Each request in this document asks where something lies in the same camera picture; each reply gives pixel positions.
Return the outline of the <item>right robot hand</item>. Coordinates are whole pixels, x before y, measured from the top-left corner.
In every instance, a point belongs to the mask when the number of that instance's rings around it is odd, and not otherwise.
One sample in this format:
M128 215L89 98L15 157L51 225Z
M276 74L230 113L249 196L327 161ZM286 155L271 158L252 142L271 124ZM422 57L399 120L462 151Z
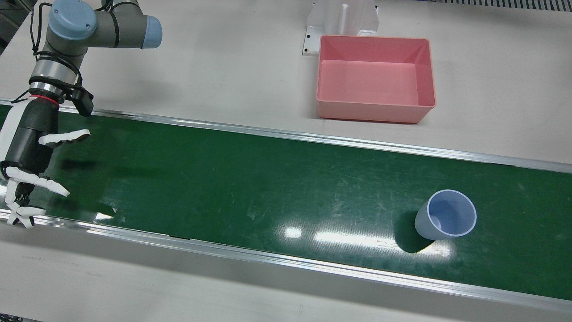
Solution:
M36 187L62 196L70 194L61 183L45 177L45 171L55 148L89 136L89 130L59 132L59 104L51 98L33 95L10 108L1 127L0 147L9 225L22 224L30 229L36 216L45 215L45 209L30 204Z

